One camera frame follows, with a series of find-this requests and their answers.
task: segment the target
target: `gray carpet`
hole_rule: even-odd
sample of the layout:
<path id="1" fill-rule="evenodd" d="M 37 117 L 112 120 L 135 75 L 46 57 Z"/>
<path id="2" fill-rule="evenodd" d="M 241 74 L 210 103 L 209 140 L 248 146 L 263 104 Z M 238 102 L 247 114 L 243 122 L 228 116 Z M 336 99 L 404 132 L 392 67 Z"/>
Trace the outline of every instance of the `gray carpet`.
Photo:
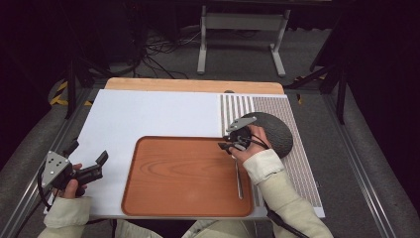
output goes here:
<path id="1" fill-rule="evenodd" d="M 168 70 L 181 71 L 190 78 L 215 80 L 275 81 L 290 83 L 294 77 L 309 73 L 309 65 L 315 58 L 328 31 L 288 31 L 280 48 L 287 76 L 276 75 L 271 55 L 267 49 L 272 33 L 257 33 L 244 39 L 232 33 L 215 33 L 208 42 L 207 66 L 204 75 L 197 75 L 199 44 L 190 43 L 171 54 L 154 57 Z M 114 65 L 118 70 L 124 65 Z M 143 64 L 137 73 L 144 76 L 155 74 Z M 157 76 L 168 78 L 162 71 Z M 90 99 L 94 99 L 97 88 Z M 334 126 L 324 96 L 313 91 L 302 92 L 302 104 L 295 91 L 288 90 L 290 104 L 299 129 L 303 146 L 317 182 L 326 212 L 324 222 L 336 237 L 381 237 L 363 190 L 349 162 L 346 146 Z M 63 138 L 66 147 L 77 137 L 89 112 L 83 106 L 78 117 Z M 5 168 L 0 172 L 0 227 L 5 227 L 9 217 L 24 194 L 46 152 L 57 135 L 66 107 L 55 105 L 22 142 Z M 349 90 L 345 108 L 346 129 L 360 155 L 372 185 L 390 220 L 396 237 L 419 237 L 420 222 L 416 211 L 392 173 L 378 148 L 368 126 Z M 43 208 L 40 207 L 29 219 L 19 237 L 37 237 L 44 229 Z M 270 223 L 258 222 L 259 237 L 271 237 Z M 110 237 L 111 226 L 105 221 L 86 227 L 83 237 Z"/>

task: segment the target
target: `black round object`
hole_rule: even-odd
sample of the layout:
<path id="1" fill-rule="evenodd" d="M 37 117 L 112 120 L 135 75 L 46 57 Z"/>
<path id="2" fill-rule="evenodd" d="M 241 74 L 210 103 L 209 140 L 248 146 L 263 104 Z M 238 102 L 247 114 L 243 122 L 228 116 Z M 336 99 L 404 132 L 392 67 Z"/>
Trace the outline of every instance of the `black round object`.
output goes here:
<path id="1" fill-rule="evenodd" d="M 287 156 L 293 147 L 293 136 L 287 125 L 279 118 L 264 112 L 252 112 L 243 117 L 256 117 L 253 125 L 263 127 L 266 138 L 280 158 Z"/>

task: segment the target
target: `dark floor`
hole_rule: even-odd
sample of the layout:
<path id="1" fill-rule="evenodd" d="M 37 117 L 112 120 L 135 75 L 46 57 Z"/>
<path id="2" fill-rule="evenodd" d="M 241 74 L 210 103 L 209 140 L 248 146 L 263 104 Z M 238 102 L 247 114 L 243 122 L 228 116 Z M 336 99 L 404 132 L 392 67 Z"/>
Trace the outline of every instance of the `dark floor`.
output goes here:
<path id="1" fill-rule="evenodd" d="M 309 65 L 315 59 L 329 31 L 287 31 L 280 55 L 287 73 L 276 75 L 268 44 L 275 35 L 257 33 L 244 39 L 229 32 L 211 35 L 208 45 L 207 67 L 204 75 L 197 75 L 199 44 L 192 41 L 170 54 L 154 57 L 168 70 L 181 71 L 194 79 L 271 81 L 289 84 L 296 76 L 309 74 Z M 113 70 L 125 67 L 113 65 Z M 142 76 L 155 76 L 143 64 L 137 69 Z M 157 77 L 168 78 L 162 71 Z M 78 94 L 89 94 L 94 99 L 104 85 L 98 81 L 92 90 L 79 89 Z M 337 237 L 419 237 L 420 221 L 416 210 L 398 183 L 392 169 L 370 133 L 352 93 L 348 90 L 345 107 L 345 126 L 337 124 L 331 102 L 335 92 L 320 95 L 317 90 L 300 90 L 302 103 L 295 90 L 286 90 L 303 146 L 314 178 L 320 184 L 319 193 L 326 212 L 324 222 Z M 31 131 L 0 172 L 0 227 L 10 227 L 8 221 L 25 195 L 46 152 L 52 145 L 59 150 L 77 137 L 90 106 L 81 106 L 71 120 L 62 141 L 56 136 L 61 126 L 68 125 L 63 118 L 66 107 L 54 105 L 52 110 Z M 44 229 L 40 207 L 29 219 L 19 237 L 37 237 Z M 271 237 L 270 224 L 258 222 L 259 237 Z M 105 221 L 86 227 L 83 237 L 110 237 L 111 226 Z"/>

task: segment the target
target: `wooden tray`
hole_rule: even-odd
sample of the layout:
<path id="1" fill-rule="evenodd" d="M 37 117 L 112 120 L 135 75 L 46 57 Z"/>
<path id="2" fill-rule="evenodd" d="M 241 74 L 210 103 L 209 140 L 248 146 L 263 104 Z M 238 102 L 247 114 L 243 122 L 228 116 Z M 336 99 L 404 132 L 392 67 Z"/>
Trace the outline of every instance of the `wooden tray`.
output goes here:
<path id="1" fill-rule="evenodd" d="M 251 183 L 220 138 L 143 137 L 136 145 L 122 210 L 130 216 L 238 217 L 253 211 Z"/>

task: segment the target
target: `metal stand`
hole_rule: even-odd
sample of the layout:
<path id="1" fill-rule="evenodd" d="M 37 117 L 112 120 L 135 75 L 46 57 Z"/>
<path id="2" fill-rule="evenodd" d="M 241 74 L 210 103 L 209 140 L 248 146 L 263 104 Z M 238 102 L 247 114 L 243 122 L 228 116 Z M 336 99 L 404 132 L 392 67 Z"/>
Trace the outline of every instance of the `metal stand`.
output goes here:
<path id="1" fill-rule="evenodd" d="M 284 77 L 286 73 L 278 50 L 280 49 L 289 15 L 290 10 L 284 11 L 283 15 L 207 13 L 206 6 L 203 6 L 201 11 L 201 47 L 198 56 L 197 73 L 204 74 L 205 72 L 207 29 L 259 30 L 277 31 L 277 39 L 274 44 L 270 45 L 270 51 L 277 74 L 280 77 Z"/>

